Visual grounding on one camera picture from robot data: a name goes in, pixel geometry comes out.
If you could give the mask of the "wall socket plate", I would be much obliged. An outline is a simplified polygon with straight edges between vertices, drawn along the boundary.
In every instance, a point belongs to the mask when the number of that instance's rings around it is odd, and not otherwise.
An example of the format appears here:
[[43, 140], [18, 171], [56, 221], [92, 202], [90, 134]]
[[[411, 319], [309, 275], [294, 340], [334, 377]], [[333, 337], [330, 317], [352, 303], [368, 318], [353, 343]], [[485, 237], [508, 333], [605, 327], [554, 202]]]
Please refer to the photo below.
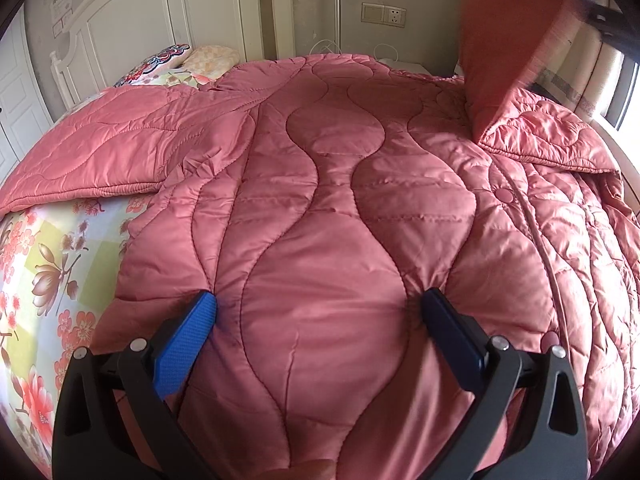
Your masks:
[[361, 21], [363, 23], [404, 28], [406, 17], [407, 10], [398, 8], [398, 6], [365, 2], [361, 5]]

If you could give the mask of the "floral bed sheet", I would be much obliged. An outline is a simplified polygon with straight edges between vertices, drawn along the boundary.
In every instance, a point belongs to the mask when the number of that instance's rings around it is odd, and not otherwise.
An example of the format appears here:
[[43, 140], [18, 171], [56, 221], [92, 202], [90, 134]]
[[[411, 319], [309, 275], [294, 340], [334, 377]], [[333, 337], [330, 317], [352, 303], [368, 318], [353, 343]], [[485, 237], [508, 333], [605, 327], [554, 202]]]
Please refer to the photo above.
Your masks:
[[273, 204], [287, 222], [314, 192], [331, 205], [329, 239], [305, 258], [320, 281], [312, 299], [338, 313], [355, 345], [349, 373], [382, 378], [367, 356], [400, 347], [398, 248], [380, 220], [390, 175], [357, 159], [383, 141], [391, 105], [372, 82], [390, 74], [350, 58], [244, 64], [203, 87], [111, 88], [66, 117], [35, 147], [1, 194], [1, 309], [15, 340], [17, 390], [6, 404], [15, 437], [52, 476], [54, 416], [73, 351], [105, 353], [181, 314], [199, 292], [218, 304], [178, 421], [208, 466], [242, 476], [233, 367], [242, 289], [255, 258], [241, 197], [258, 165], [281, 177]]

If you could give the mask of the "white bedside table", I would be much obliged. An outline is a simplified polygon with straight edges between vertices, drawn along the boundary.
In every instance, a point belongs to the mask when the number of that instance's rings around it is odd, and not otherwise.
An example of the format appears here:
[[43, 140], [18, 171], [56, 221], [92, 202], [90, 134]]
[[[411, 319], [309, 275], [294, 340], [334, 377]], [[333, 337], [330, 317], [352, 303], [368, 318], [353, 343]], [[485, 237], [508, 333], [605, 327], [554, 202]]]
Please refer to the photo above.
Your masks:
[[382, 58], [382, 60], [380, 60], [380, 63], [391, 68], [392, 70], [400, 70], [401, 72], [406, 72], [410, 74], [417, 74], [417, 75], [430, 74], [430, 72], [420, 63], [394, 61], [391, 58]]

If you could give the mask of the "white wardrobe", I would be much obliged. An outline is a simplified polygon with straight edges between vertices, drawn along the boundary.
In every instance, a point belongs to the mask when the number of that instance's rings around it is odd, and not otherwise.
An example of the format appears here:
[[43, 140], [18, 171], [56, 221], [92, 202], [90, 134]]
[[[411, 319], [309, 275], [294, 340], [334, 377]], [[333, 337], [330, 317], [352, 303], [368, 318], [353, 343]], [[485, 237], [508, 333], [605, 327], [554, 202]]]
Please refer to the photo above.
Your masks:
[[53, 125], [32, 68], [24, 6], [1, 39], [0, 106], [0, 178], [4, 182]]

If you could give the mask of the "beige printed curtain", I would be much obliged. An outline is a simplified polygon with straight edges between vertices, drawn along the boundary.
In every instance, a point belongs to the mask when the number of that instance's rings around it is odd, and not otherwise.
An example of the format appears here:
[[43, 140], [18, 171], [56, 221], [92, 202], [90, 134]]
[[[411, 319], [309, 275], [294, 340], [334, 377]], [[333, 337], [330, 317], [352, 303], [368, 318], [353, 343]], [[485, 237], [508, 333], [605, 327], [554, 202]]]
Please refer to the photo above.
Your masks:
[[576, 6], [555, 20], [544, 64], [529, 89], [590, 122], [610, 107], [624, 55], [603, 42]]

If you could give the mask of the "silver lamp pole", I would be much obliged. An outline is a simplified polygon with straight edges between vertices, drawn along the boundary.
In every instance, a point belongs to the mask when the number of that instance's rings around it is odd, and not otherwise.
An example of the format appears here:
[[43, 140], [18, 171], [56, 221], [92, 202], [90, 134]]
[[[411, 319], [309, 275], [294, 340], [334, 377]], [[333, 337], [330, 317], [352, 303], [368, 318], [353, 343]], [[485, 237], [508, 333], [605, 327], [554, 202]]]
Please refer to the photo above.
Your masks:
[[342, 4], [341, 0], [333, 1], [334, 9], [334, 44], [337, 52], [342, 52]]

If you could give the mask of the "white wooden headboard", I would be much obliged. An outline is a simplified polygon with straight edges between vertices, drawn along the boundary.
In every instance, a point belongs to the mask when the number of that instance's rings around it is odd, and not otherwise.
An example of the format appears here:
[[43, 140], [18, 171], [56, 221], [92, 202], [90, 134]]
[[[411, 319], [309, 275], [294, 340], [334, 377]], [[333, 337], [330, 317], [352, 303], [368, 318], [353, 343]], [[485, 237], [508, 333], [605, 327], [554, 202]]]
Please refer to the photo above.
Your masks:
[[172, 44], [219, 44], [243, 62], [296, 53], [293, 0], [84, 0], [65, 30], [51, 72], [66, 108]]

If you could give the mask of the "pink quilted coat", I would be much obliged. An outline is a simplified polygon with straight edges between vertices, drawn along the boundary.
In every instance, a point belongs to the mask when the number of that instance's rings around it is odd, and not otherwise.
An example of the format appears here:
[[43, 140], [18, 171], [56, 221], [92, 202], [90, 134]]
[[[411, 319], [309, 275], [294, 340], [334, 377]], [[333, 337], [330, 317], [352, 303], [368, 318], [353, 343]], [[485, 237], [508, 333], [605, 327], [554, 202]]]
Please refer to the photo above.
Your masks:
[[3, 478], [638, 477], [638, 212], [563, 68], [639, 0], [461, 1], [448, 77], [82, 3], [1, 167]]

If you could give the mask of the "cream checked pillow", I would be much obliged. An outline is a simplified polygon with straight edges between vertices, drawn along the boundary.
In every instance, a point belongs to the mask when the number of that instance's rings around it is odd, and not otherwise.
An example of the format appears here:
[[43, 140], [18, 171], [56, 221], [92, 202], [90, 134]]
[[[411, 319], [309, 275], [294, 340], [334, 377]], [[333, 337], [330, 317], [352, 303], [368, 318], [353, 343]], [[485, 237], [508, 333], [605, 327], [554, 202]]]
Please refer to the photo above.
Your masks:
[[197, 47], [181, 67], [209, 80], [217, 80], [241, 61], [237, 50], [224, 46]]

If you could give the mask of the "colourful patterned pillow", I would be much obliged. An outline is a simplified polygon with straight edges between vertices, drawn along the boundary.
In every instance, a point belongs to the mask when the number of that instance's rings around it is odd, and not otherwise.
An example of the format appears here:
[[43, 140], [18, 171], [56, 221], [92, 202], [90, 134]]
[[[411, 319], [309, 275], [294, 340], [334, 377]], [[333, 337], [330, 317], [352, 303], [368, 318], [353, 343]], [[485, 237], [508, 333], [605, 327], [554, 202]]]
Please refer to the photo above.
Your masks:
[[192, 53], [190, 44], [172, 44], [160, 52], [145, 58], [114, 83], [114, 87], [133, 84], [141, 77], [155, 76], [171, 68], [179, 67]]

